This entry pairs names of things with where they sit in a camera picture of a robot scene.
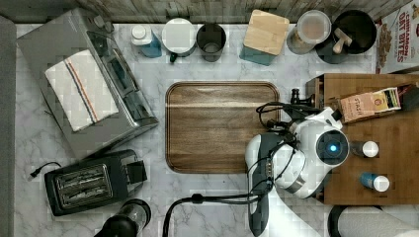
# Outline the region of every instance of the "kitchen counter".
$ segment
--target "kitchen counter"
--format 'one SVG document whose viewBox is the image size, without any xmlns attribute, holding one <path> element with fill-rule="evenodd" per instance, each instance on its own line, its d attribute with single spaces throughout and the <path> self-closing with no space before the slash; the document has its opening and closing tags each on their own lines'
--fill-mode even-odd
<svg viewBox="0 0 419 237">
<path fill-rule="evenodd" d="M 18 25 L 18 37 L 39 25 Z M 169 63 L 170 53 L 146 58 L 130 44 L 130 29 L 134 25 L 115 25 L 115 39 L 129 64 L 138 85 L 160 123 L 136 139 L 116 150 L 133 149 L 146 165 L 148 180 L 135 198 L 145 200 L 151 207 L 150 223 L 142 236 L 161 236 L 164 216 L 169 205 L 178 198 L 194 193 L 231 195 L 246 193 L 246 176 L 188 175 L 170 170 L 165 161 L 165 94 L 180 81 L 269 81 L 278 87 L 282 102 L 289 102 L 292 88 L 304 95 L 305 82 L 324 72 L 373 73 L 376 51 L 353 55 L 345 63 L 324 63 L 315 51 L 295 55 L 287 46 L 272 65 L 264 66 L 238 57 L 246 25 L 222 25 L 227 32 L 227 43 L 221 59 L 215 63 L 204 61 L 198 49 L 185 58 Z M 163 25 L 151 25 L 161 39 Z M 49 161 L 65 166 L 76 162 L 47 107 L 28 63 L 18 49 L 16 92 L 16 166 L 15 166 L 15 236 L 93 236 L 106 219 L 121 207 L 115 203 L 82 213 L 54 217 L 46 197 L 43 175 L 28 181 L 30 173 Z M 44 168 L 44 172 L 54 169 Z M 285 203 L 320 234 L 324 233 L 324 219 L 330 206 L 315 199 L 297 199 L 281 192 Z M 183 204 L 174 209 L 171 236 L 252 236 L 245 205 L 205 203 Z"/>
</svg>

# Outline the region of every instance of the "white towel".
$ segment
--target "white towel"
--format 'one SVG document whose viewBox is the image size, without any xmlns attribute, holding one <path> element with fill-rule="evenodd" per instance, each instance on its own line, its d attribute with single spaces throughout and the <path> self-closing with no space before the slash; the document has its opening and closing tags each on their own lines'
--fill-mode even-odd
<svg viewBox="0 0 419 237">
<path fill-rule="evenodd" d="M 50 67 L 45 76 L 58 97 L 73 131 L 119 110 L 89 50 L 77 52 Z"/>
</svg>

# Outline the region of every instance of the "black mug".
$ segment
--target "black mug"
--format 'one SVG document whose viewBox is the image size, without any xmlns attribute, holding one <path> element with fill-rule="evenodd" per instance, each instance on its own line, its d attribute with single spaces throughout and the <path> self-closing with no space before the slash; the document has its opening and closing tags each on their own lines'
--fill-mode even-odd
<svg viewBox="0 0 419 237">
<path fill-rule="evenodd" d="M 224 29 L 218 24 L 205 24 L 197 33 L 197 45 L 206 61 L 219 60 L 226 42 Z"/>
</svg>

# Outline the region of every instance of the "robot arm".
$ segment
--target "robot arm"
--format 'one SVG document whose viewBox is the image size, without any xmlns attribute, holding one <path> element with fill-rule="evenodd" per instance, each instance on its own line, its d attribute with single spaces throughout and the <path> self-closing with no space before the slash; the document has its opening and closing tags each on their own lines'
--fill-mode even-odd
<svg viewBox="0 0 419 237">
<path fill-rule="evenodd" d="M 261 237 L 320 237 L 320 235 L 299 218 L 280 198 L 277 186 L 268 193 L 269 219 Z"/>
<path fill-rule="evenodd" d="M 348 156 L 348 140 L 342 124 L 326 108 L 293 123 L 290 132 L 299 142 L 289 145 L 282 133 L 255 136 L 246 149 L 249 187 L 263 191 L 273 188 L 257 203 L 249 204 L 249 226 L 255 236 L 319 236 L 278 196 L 282 189 L 299 198 L 309 198 L 321 190 L 329 172 Z M 267 181 L 265 186 L 259 183 Z"/>
<path fill-rule="evenodd" d="M 269 151 L 267 147 L 275 147 L 279 142 L 282 141 L 282 137 L 274 134 L 273 132 L 264 133 L 255 136 L 249 143 L 246 149 L 246 163 L 248 167 L 251 167 L 249 175 L 249 187 L 255 187 L 260 181 L 266 179 L 267 167 L 269 162 L 261 160 Z M 279 149 L 276 154 L 290 155 L 293 149 L 289 146 L 283 146 L 284 148 Z M 279 178 L 274 187 L 268 192 L 267 195 L 263 196 L 257 203 L 249 204 L 249 226 L 254 236 L 261 237 L 320 237 L 320 235 L 311 228 L 307 223 L 300 219 L 280 198 L 277 189 L 283 189 L 289 187 L 293 181 L 288 180 L 290 171 L 293 171 L 297 165 L 300 165 L 301 160 L 305 158 L 302 153 L 296 153 L 293 161 L 289 164 L 288 169 L 281 178 Z M 278 155 L 274 156 L 274 162 L 279 159 Z M 280 165 L 273 167 L 273 176 L 278 174 L 281 168 Z M 261 191 L 266 187 L 254 189 L 254 191 Z"/>
</svg>

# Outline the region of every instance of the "wooden cutting board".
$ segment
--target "wooden cutting board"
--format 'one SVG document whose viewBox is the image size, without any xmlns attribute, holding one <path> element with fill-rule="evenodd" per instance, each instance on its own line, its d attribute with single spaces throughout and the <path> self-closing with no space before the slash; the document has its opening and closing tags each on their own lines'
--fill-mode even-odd
<svg viewBox="0 0 419 237">
<path fill-rule="evenodd" d="M 268 82 L 174 84 L 166 93 L 167 164 L 179 173 L 246 173 L 247 143 L 266 132 L 256 108 L 279 99 Z"/>
</svg>

